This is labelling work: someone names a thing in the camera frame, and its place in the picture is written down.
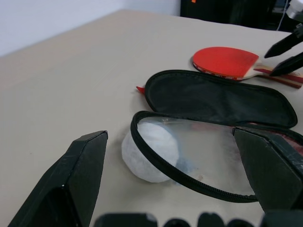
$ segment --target ping pong paddle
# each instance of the ping pong paddle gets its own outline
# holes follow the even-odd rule
[[[262,65],[259,57],[251,52],[231,47],[208,47],[193,56],[194,67],[221,78],[242,81],[254,76],[268,78],[294,88],[303,85],[303,75],[292,72],[278,77],[271,77],[271,67]]]

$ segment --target wooden paddle handle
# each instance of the wooden paddle handle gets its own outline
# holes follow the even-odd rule
[[[262,72],[263,74],[260,74],[260,77],[264,77],[267,79],[271,79],[277,82],[280,82],[282,84],[286,84],[288,86],[294,87],[294,88],[300,88],[303,85],[303,75],[298,72],[291,72],[285,75],[281,75],[278,77],[271,77],[269,74],[271,73],[273,68],[270,67],[260,67],[260,68],[254,68],[255,71]]]

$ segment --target beige table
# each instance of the beige table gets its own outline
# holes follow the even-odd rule
[[[225,221],[257,224],[258,203],[236,204],[183,186],[136,178],[121,159],[121,140],[134,113],[149,110],[135,86],[161,70],[194,70],[189,59],[208,46],[231,46],[260,55],[282,32],[181,17],[120,11],[0,60],[0,225],[6,226],[42,174],[83,134],[108,130],[104,171],[94,220],[107,212],[150,212],[160,226],[182,217],[193,226],[203,211]],[[297,46],[275,64],[303,51]],[[303,133],[303,90],[264,79],[251,84],[282,92]]]

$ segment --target white ball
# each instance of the white ball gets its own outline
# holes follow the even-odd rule
[[[176,166],[179,159],[177,140],[163,127],[154,123],[138,124],[138,132],[144,141],[164,160]],[[122,158],[128,168],[137,177],[151,183],[169,180],[169,177],[158,170],[137,148],[128,132],[122,142]]]

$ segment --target red rubber paddle face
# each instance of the red rubber paddle face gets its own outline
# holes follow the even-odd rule
[[[258,58],[254,53],[240,49],[209,47],[194,54],[193,65],[199,71],[242,80]]]

